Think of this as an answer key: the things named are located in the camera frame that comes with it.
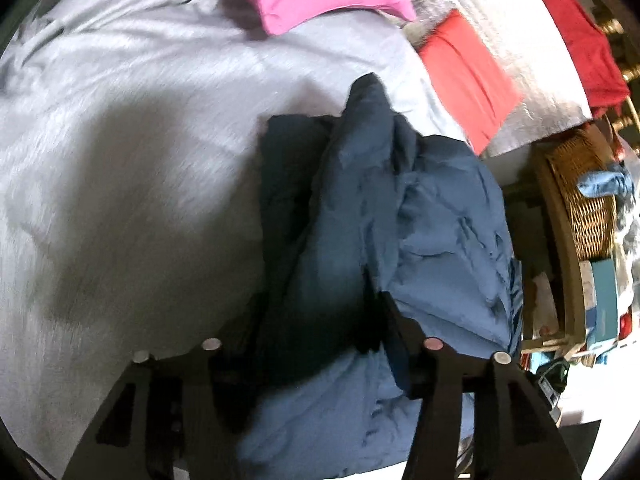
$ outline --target red fabric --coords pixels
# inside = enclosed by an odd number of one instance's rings
[[[608,108],[620,106],[629,95],[629,88],[616,66],[607,37],[578,0],[542,1],[574,61],[593,116],[599,118]]]
[[[479,155],[522,95],[457,10],[428,37],[420,58],[442,105]]]
[[[618,339],[620,341],[622,341],[623,339],[626,339],[631,335],[633,330],[634,330],[634,322],[633,322],[633,317],[631,315],[631,312],[625,312],[620,317],[620,335],[618,336]]]

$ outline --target metal screw head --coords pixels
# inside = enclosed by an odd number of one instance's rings
[[[215,337],[205,339],[202,342],[202,349],[206,350],[207,352],[213,352],[214,350],[219,350],[221,346],[222,346],[222,341],[220,341],[220,339],[217,339]]]
[[[149,353],[149,350],[138,350],[135,354],[133,354],[133,359],[132,361],[135,362],[135,364],[142,364],[145,363],[146,361],[149,361],[149,358],[151,357],[151,354]]]
[[[444,343],[437,337],[428,337],[423,344],[427,350],[438,351],[444,348]]]
[[[494,360],[499,365],[508,365],[511,363],[511,356],[507,352],[496,352],[494,354]]]

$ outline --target gray duvet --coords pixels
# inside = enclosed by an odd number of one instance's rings
[[[374,12],[267,38],[244,0],[43,0],[0,58],[0,414],[60,476],[133,352],[184,352],[262,281],[258,137],[377,73],[463,139]]]

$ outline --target dark blue fabric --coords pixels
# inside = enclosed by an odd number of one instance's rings
[[[241,465],[249,478],[316,480],[402,462],[420,404],[376,347],[367,284],[460,352],[514,354],[522,288],[502,193],[466,144],[413,131],[371,74],[340,118],[272,118],[262,155],[257,354],[274,386]]]

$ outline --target wicker basket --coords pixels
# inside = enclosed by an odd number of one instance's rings
[[[613,248],[614,198],[586,198],[577,188],[578,178],[585,172],[606,170],[596,150],[590,136],[578,130],[546,156],[566,207],[579,260],[610,258]]]

